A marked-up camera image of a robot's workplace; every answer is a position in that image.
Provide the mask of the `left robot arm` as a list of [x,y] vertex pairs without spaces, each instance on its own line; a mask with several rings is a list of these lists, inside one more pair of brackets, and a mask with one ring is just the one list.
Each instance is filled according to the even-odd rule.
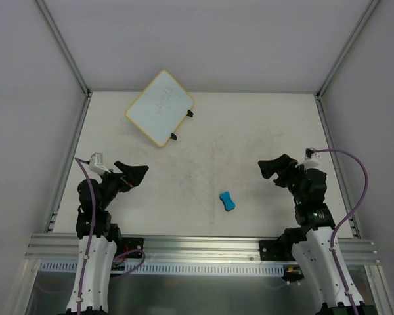
[[107,169],[101,154],[85,161],[75,158],[85,178],[77,186],[76,235],[78,258],[72,292],[65,314],[107,314],[108,288],[115,262],[138,255],[138,270],[145,261],[142,246],[124,247],[119,226],[113,223],[108,206],[120,193],[129,192],[144,179],[148,166],[129,166],[115,162],[118,172]]

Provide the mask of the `blue bone shaped eraser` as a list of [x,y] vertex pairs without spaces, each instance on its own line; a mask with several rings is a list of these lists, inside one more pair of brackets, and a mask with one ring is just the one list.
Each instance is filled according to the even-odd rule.
[[236,204],[233,202],[230,192],[220,193],[219,199],[222,201],[226,212],[232,211],[236,208]]

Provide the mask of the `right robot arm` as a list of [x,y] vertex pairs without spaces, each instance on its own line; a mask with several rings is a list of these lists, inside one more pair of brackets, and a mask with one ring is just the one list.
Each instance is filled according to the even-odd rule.
[[275,241],[259,241],[263,261],[290,261],[297,272],[286,272],[283,280],[305,280],[317,300],[318,314],[376,314],[365,303],[343,259],[337,239],[340,225],[325,203],[327,174],[320,169],[319,153],[308,149],[303,162],[287,154],[259,161],[265,179],[291,193],[297,226],[287,228]]

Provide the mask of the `yellow framed whiteboard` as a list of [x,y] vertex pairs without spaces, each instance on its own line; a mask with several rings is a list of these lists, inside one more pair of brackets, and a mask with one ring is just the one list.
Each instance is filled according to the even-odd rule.
[[193,97],[167,71],[160,71],[126,109],[126,118],[156,146],[164,147],[192,111]]

